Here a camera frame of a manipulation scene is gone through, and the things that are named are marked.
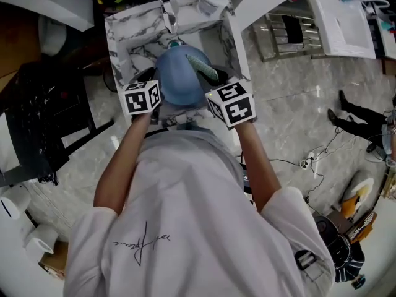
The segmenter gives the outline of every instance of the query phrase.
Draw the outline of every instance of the faucet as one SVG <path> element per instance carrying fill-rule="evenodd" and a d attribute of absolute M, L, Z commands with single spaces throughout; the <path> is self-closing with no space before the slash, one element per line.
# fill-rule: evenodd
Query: faucet
<path fill-rule="evenodd" d="M 165 27 L 172 34 L 178 31 L 179 5 L 177 0 L 160 0 Z"/>

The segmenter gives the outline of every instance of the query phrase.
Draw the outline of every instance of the shoe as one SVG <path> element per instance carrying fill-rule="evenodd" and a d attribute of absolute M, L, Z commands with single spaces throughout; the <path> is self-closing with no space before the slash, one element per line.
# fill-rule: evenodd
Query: shoe
<path fill-rule="evenodd" d="M 336 123 L 337 123 L 338 118 L 337 118 L 337 116 L 335 115 L 335 113 L 333 112 L 333 110 L 331 110 L 331 109 L 328 109 L 328 110 L 327 110 L 327 117 L 329 118 L 330 122 L 331 122 L 334 126 L 337 126 Z"/>
<path fill-rule="evenodd" d="M 340 92 L 338 93 L 339 97 L 340 97 L 340 103 L 341 103 L 341 110 L 343 111 L 348 111 L 348 105 L 349 102 L 344 94 L 344 92 L 342 90 L 340 90 Z"/>

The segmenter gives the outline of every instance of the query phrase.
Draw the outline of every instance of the hand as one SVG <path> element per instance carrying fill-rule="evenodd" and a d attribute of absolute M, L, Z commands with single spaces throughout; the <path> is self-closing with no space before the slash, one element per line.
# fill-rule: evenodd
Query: hand
<path fill-rule="evenodd" d="M 253 123 L 250 120 L 248 120 L 248 121 L 237 124 L 234 128 L 237 133 L 242 133 L 242 132 L 248 130 L 252 126 L 253 126 Z"/>
<path fill-rule="evenodd" d="M 389 132 L 393 132 L 396 129 L 396 126 L 392 124 L 387 124 L 387 128 Z"/>
<path fill-rule="evenodd" d="M 151 114 L 152 112 L 142 113 L 142 114 L 135 114 L 132 119 L 132 123 L 147 123 L 150 125 L 151 122 Z"/>

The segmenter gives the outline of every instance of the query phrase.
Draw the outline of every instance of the green brush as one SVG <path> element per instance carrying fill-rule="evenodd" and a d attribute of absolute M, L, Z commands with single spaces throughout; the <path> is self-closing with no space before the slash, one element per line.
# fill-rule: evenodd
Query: green brush
<path fill-rule="evenodd" d="M 209 79 L 213 80 L 214 82 L 218 82 L 218 74 L 216 69 L 211 68 L 209 65 L 206 65 L 200 59 L 196 58 L 195 56 L 186 55 L 190 65 L 192 68 L 197 71 L 201 71 L 203 75 L 207 76 Z"/>

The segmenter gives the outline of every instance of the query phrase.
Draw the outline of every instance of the fiducial marker cube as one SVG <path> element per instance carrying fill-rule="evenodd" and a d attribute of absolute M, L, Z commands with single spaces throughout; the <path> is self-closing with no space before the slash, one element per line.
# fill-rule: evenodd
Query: fiducial marker cube
<path fill-rule="evenodd" d="M 161 103 L 157 80 L 125 85 L 121 94 L 126 114 L 141 114 L 153 111 Z"/>
<path fill-rule="evenodd" d="M 205 94 L 209 109 L 228 128 L 256 118 L 253 95 L 241 82 L 233 82 Z"/>

